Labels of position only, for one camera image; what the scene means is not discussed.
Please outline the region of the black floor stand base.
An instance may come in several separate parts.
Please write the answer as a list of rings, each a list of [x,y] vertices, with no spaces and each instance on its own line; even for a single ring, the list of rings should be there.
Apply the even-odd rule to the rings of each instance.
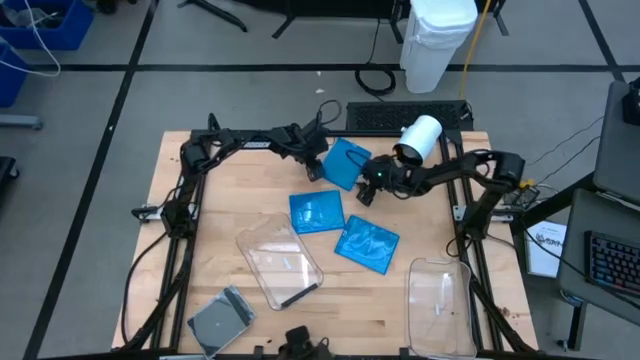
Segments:
[[[11,183],[20,176],[16,159],[9,156],[0,156],[0,200],[8,191]]]

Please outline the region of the black strip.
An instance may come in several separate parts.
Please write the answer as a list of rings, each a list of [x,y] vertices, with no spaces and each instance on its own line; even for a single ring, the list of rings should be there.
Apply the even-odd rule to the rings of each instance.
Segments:
[[[307,294],[309,294],[310,292],[314,291],[317,288],[318,288],[318,284],[317,283],[314,283],[314,284],[306,287],[304,290],[301,290],[300,292],[296,293],[294,296],[292,296],[289,299],[287,299],[286,301],[282,302],[281,307],[282,308],[289,307],[290,305],[292,305],[296,301],[300,300],[302,297],[306,296]]]

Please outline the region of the white trash bin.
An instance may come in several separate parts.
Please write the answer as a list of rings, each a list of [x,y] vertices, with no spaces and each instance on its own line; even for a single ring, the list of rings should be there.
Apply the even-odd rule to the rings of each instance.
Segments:
[[[474,0],[410,0],[400,67],[409,92],[432,92],[474,29]]]

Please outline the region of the clear plastic bin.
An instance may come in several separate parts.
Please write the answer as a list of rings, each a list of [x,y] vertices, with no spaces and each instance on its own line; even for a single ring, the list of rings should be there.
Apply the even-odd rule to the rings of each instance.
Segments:
[[[474,360],[469,267],[457,260],[416,258],[407,281],[411,351],[431,360]]]
[[[236,244],[274,311],[286,309],[282,302],[314,283],[319,288],[324,281],[323,272],[283,213],[261,218],[236,237]]]

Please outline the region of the black keyboard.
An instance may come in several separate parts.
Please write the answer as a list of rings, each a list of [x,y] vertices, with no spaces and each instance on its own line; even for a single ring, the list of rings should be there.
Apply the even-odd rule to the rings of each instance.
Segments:
[[[591,282],[640,298],[640,243],[586,231],[585,275]]]

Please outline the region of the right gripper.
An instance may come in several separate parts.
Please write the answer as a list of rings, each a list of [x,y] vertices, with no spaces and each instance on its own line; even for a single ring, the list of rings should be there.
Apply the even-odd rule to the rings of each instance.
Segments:
[[[356,198],[363,205],[370,206],[377,191],[394,193],[405,172],[405,167],[394,155],[380,155],[365,161],[358,178]]]

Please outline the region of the black device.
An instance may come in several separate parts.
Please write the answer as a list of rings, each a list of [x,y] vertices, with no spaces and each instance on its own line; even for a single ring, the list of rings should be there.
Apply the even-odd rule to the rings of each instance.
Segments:
[[[629,83],[629,91],[622,99],[623,121],[640,126],[640,76]]]

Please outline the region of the white printed paper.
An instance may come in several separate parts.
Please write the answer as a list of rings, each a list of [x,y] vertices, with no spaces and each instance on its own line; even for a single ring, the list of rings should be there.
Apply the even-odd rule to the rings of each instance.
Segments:
[[[567,226],[542,221],[527,229],[526,254],[529,275],[555,278],[562,255]]]

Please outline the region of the blue storage bin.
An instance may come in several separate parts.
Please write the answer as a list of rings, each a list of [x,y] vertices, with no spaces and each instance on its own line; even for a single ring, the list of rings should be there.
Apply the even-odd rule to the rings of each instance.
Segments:
[[[36,13],[41,10],[46,15],[54,14],[49,25],[46,20],[36,24],[37,33],[49,50],[77,50],[91,23],[93,13],[82,0],[4,0],[0,10],[13,10],[26,17],[25,26],[0,25],[0,37],[16,49],[42,50],[42,46],[31,26],[26,2]]]
[[[0,108],[14,104],[29,69],[23,59],[6,43],[0,43]]]

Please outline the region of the black perforated box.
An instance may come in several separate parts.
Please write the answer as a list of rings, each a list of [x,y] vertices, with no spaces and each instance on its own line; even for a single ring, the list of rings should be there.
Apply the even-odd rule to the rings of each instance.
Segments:
[[[473,130],[473,112],[464,100],[351,102],[347,105],[346,129],[400,130],[412,125],[422,115],[438,120],[444,130]]]

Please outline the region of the black aluminium frame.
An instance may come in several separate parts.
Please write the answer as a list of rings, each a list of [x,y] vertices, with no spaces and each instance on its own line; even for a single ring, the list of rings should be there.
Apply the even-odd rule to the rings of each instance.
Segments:
[[[163,206],[177,197],[180,148],[204,130],[163,135],[150,196]],[[381,155],[399,132],[329,131],[328,143],[346,139]],[[476,150],[490,150],[486,134],[443,135],[423,167],[452,161]],[[523,360],[539,353],[516,259],[483,239],[472,239],[454,220],[452,207],[478,201],[484,188],[472,178],[435,186],[423,196],[399,200],[379,194],[363,205],[341,191],[343,210],[399,235],[385,275],[349,262],[334,252],[339,230],[298,235],[324,274],[322,285],[282,311],[270,308],[236,237],[275,213],[291,221],[289,196],[328,188],[312,182],[304,165],[271,152],[265,141],[250,142],[210,170],[189,204],[197,230],[190,238],[170,238],[161,218],[142,226],[137,258],[127,287],[128,301],[114,338],[115,360],[160,360],[201,355],[187,320],[225,287],[234,285],[256,314],[251,326],[223,348],[216,360],[277,358],[285,333],[306,326],[313,344],[330,340],[343,360],[411,360],[407,336],[407,278],[416,258],[457,260],[470,269],[469,295],[475,358]]]

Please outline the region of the grey side table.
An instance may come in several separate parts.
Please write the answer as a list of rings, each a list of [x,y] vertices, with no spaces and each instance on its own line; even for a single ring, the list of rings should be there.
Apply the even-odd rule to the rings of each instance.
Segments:
[[[640,326],[640,309],[617,299],[585,279],[587,231],[630,240],[633,245],[640,246],[640,212],[586,190],[576,190],[570,209],[562,259],[581,271],[581,274],[562,263],[557,275],[560,288],[570,295]]]
[[[640,206],[640,126],[623,119],[623,98],[629,90],[622,81],[609,86],[593,182]]]

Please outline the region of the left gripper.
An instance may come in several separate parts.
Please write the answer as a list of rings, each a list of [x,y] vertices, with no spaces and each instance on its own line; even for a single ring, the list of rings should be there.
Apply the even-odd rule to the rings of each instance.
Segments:
[[[326,134],[325,128],[310,130],[304,134],[305,143],[300,153],[300,159],[306,168],[310,181],[317,181],[324,176],[323,165],[330,160],[329,154],[325,155],[322,162],[318,159],[318,156],[328,151],[332,145],[327,142]]]

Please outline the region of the blue jewel case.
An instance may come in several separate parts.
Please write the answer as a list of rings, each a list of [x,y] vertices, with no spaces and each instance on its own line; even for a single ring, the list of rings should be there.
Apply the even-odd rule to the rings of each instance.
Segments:
[[[349,217],[334,252],[372,271],[385,275],[399,235],[361,217]]]
[[[362,165],[370,159],[371,152],[346,139],[338,138],[327,154],[330,160],[323,165],[324,178],[351,191],[359,178]]]
[[[345,225],[338,190],[290,195],[289,205],[291,224],[298,234],[338,230]]]

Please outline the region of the grey metal bar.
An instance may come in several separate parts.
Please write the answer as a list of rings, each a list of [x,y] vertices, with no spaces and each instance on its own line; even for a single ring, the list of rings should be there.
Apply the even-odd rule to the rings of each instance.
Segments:
[[[43,122],[37,116],[0,114],[0,127],[30,128],[39,131]]]

